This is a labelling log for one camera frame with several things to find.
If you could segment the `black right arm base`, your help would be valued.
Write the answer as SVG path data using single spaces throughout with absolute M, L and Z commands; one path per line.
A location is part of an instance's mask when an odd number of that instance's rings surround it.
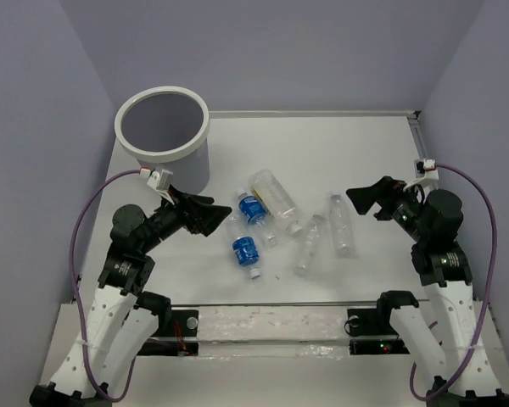
M 354 356 L 409 354 L 396 331 L 385 326 L 375 308 L 349 308 L 344 331 L 350 337 L 350 354 Z

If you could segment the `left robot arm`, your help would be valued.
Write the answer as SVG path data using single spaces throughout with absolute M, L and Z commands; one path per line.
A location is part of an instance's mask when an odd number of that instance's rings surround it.
M 213 198 L 174 187 L 151 214 L 128 204 L 112 218 L 111 244 L 90 307 L 78 308 L 80 332 L 48 384 L 34 387 L 32 406 L 111 406 L 122 400 L 135 358 L 171 324 L 169 298 L 145 291 L 155 266 L 149 253 L 177 231 L 205 237 L 231 214 Z

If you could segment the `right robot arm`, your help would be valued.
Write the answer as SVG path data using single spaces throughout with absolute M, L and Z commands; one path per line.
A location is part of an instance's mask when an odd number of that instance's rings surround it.
M 395 221 L 414 241 L 411 261 L 436 320 L 429 328 L 419 303 L 407 291 L 382 293 L 373 312 L 382 332 L 396 331 L 428 384 L 415 397 L 428 406 L 509 406 L 480 338 L 484 313 L 475 310 L 473 277 L 457 232 L 462 202 L 445 189 L 423 200 L 415 187 L 385 176 L 369 187 L 346 192 L 356 212 L 374 205 L 379 221 Z

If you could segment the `blue label bottle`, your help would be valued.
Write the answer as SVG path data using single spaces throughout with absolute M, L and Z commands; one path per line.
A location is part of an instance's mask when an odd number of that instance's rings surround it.
M 242 213 L 247 225 L 266 248 L 277 245 L 277 235 L 274 232 L 270 217 L 261 202 L 250 192 L 244 189 L 236 191 L 238 209 Z
M 243 219 L 233 213 L 227 219 L 230 247 L 238 264 L 251 280 L 260 278 L 260 255 L 255 240 L 248 234 Z

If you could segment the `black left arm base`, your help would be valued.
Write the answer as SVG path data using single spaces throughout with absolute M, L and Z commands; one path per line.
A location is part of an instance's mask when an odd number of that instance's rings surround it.
M 155 334 L 138 356 L 191 357 L 199 353 L 199 311 L 174 308 L 168 321 L 161 321 Z

